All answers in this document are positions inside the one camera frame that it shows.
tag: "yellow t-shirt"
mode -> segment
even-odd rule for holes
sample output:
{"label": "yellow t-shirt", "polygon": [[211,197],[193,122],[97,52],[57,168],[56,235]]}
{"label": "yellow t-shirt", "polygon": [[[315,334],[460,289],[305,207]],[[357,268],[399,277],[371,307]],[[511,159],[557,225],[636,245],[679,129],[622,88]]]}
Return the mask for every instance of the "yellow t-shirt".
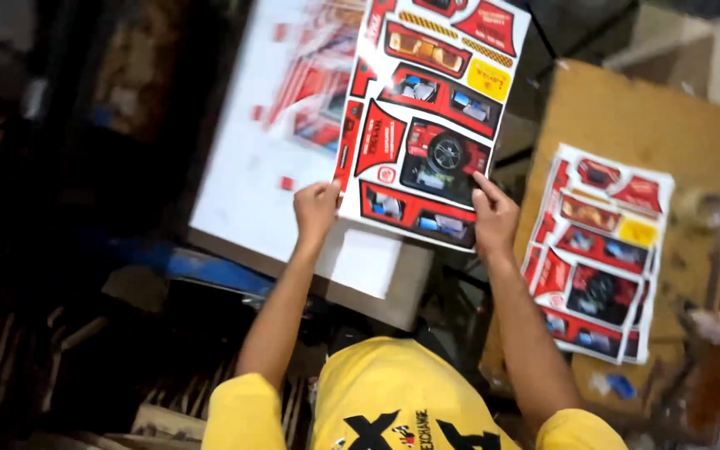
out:
{"label": "yellow t-shirt", "polygon": [[[203,449],[283,450],[280,401],[256,374],[222,383],[210,398]],[[582,410],[553,415],[541,450],[626,450],[603,420]],[[413,340],[377,337],[327,360],[318,382],[310,448],[317,450],[515,450],[483,398],[448,363]]]}

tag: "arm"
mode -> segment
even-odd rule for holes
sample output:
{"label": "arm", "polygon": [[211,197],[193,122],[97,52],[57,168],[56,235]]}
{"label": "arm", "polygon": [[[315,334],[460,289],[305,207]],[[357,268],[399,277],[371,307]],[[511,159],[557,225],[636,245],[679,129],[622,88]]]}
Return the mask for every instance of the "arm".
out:
{"label": "arm", "polygon": [[484,175],[475,172],[474,178],[481,188],[472,197],[477,251],[496,300],[507,372],[518,407],[537,431],[556,412],[580,408],[583,401],[518,271],[513,254],[518,206]]}
{"label": "arm", "polygon": [[320,182],[294,196],[298,241],[285,271],[246,335],[235,376],[257,373],[277,390],[283,385],[315,262],[335,221],[340,189],[339,182]]}

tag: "yellow label sticker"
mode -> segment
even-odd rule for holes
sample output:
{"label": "yellow label sticker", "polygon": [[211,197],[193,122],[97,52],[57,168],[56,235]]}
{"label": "yellow label sticker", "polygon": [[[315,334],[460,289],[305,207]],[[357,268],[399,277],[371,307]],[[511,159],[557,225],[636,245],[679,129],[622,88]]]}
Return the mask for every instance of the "yellow label sticker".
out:
{"label": "yellow label sticker", "polygon": [[509,75],[475,57],[468,66],[466,82],[479,92],[503,103],[510,91]]}
{"label": "yellow label sticker", "polygon": [[628,243],[637,244],[641,247],[649,247],[651,244],[655,243],[657,232],[658,230],[648,223],[627,218],[621,223],[618,238]]}

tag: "person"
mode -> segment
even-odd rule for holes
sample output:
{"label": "person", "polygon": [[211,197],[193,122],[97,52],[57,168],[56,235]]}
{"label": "person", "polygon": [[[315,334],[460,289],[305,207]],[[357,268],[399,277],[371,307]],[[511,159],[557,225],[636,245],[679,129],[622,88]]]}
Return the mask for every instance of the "person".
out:
{"label": "person", "polygon": [[[513,252],[518,207],[484,175],[473,176],[477,252],[490,277],[515,400],[537,433],[537,448],[626,449],[603,420],[582,410],[570,370],[521,277]],[[245,338],[235,378],[210,398],[205,450],[285,448],[279,390],[339,191],[339,182],[320,182],[295,194],[295,249]],[[474,388],[414,340],[375,337],[344,348],[326,361],[317,392],[313,449],[518,448]]]}

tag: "hand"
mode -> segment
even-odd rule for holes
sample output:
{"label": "hand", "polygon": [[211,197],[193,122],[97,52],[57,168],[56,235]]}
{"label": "hand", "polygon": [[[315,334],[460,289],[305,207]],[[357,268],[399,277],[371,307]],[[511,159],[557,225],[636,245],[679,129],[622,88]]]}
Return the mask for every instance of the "hand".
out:
{"label": "hand", "polygon": [[297,247],[318,253],[335,222],[341,182],[316,182],[294,195],[296,224],[299,227]]}
{"label": "hand", "polygon": [[518,205],[485,175],[474,172],[474,180],[479,185],[471,195],[477,212],[477,253],[489,266],[502,262],[515,265]]}

